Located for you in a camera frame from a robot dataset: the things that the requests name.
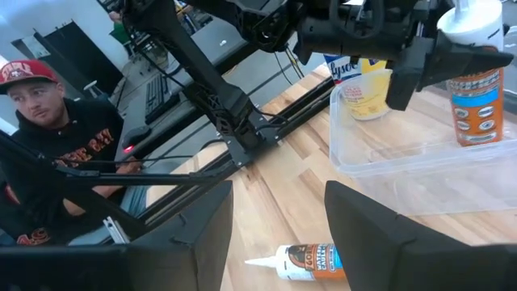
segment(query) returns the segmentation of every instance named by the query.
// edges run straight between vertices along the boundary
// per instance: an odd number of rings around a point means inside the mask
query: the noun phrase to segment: black hoodie
[[[109,102],[100,100],[74,102],[66,99],[65,105],[70,122],[59,130],[43,129],[16,112],[19,130],[12,137],[46,157],[74,161],[113,161],[124,123],[116,109]],[[113,164],[56,162],[83,170],[116,171]],[[101,226],[98,221],[93,223],[88,213],[80,217],[69,215],[62,196],[47,192],[44,185],[32,181],[17,165],[3,163],[2,169],[22,208],[35,221],[32,227],[44,227],[52,236],[62,237],[58,241],[63,241],[63,238],[70,240]],[[124,189],[109,199],[119,204],[123,192]]]

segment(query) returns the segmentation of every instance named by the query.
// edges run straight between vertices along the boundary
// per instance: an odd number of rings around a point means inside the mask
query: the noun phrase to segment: wooden table
[[[329,75],[320,66],[263,108],[276,113]],[[439,91],[427,92],[429,97]],[[325,183],[337,180],[357,188],[330,164],[328,108],[284,138],[255,164],[241,169],[233,181],[233,234],[221,290],[348,290],[346,282],[294,282],[277,277],[274,269],[248,266],[247,259],[274,255],[282,244],[329,243],[330,232],[323,204]],[[225,151],[215,144],[199,152],[174,173],[197,171]],[[148,205],[171,186],[149,190]],[[469,244],[517,241],[517,210],[414,217],[424,225]]]

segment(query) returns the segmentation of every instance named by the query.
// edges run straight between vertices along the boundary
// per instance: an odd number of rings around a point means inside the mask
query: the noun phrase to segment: red baseball cap
[[[0,70],[0,94],[7,94],[7,89],[27,79],[43,79],[59,82],[56,74],[42,61],[21,60],[10,61]]]

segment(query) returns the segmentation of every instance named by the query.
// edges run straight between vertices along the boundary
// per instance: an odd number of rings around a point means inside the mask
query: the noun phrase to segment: keyboard
[[[167,80],[157,76],[147,84],[145,95],[145,123],[151,124],[169,109],[179,103],[179,95],[169,96]]]

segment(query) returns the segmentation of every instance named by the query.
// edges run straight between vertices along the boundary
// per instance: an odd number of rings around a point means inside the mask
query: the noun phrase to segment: yellow label
[[[385,61],[378,61],[372,64],[368,59],[361,59],[361,74],[370,73],[375,70],[384,69]],[[386,93],[389,87],[389,74],[377,74],[368,76],[367,87],[346,86],[344,90],[344,100],[350,109],[351,115],[356,119],[367,119],[376,117],[389,110],[386,105]]]

